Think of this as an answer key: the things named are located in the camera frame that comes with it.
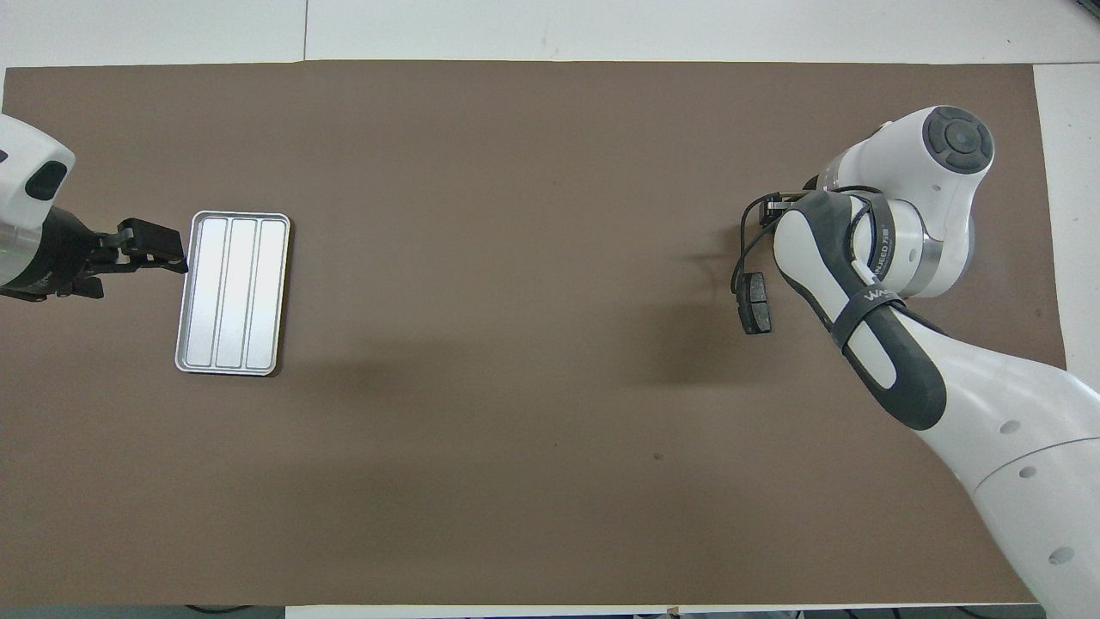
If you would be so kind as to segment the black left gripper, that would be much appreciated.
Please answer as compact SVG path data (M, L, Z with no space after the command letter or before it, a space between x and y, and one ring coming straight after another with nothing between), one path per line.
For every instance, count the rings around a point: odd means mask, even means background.
M76 215L56 206L45 217L40 231L42 236L33 258L1 286L6 297L55 295L58 298L102 299L103 283L97 269L102 264L114 264L120 254L127 258L127 267L131 270L188 273L180 232L142 219L127 219L118 224L118 248L105 244L106 234L97 234Z

